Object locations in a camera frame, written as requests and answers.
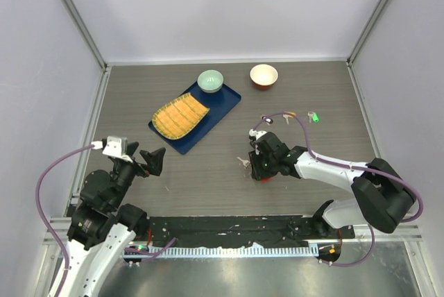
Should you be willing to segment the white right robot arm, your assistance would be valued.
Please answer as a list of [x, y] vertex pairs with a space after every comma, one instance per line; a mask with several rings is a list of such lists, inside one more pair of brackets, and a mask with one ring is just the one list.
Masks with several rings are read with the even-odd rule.
[[289, 148], [276, 134], [250, 130], [249, 160], [252, 177], [266, 180], [281, 174], [297, 179], [317, 180], [347, 192], [347, 201], [328, 201], [313, 221], [314, 232], [331, 237], [338, 228], [365, 224], [392, 233], [403, 222], [418, 197], [391, 165], [379, 158], [369, 163], [347, 162], [320, 155], [308, 148]]

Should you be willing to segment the keyring bunch with tags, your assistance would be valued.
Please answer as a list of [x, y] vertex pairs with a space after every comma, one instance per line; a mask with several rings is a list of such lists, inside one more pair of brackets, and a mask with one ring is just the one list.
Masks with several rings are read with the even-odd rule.
[[245, 159], [243, 159], [243, 158], [240, 158], [240, 157], [237, 157], [237, 159], [238, 159], [238, 161], [240, 161], [240, 165], [244, 168], [244, 170], [245, 170], [245, 173], [244, 173], [244, 176], [246, 177], [246, 178], [251, 178], [251, 179], [253, 179], [253, 180], [255, 180], [255, 181], [260, 181], [260, 182], [263, 182], [263, 183], [265, 183], [265, 182], [268, 182], [269, 180], [271, 180], [273, 177], [271, 176], [271, 177], [265, 177], [265, 178], [259, 178], [259, 179], [257, 179], [256, 178], [256, 175], [255, 175], [255, 172], [253, 171], [253, 166], [251, 165], [251, 163], [250, 163], [250, 161], [249, 160], [245, 160]]

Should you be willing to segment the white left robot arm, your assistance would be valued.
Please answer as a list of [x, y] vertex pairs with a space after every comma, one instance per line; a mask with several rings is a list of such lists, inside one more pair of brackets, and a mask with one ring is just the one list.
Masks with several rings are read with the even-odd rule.
[[162, 173], [166, 149], [141, 150], [143, 161], [137, 162], [134, 154], [139, 144], [125, 137], [108, 137], [92, 146], [107, 156], [113, 167], [111, 171], [93, 171], [84, 179], [50, 296], [98, 296], [129, 242], [143, 239], [148, 231], [147, 213], [122, 201], [136, 177]]

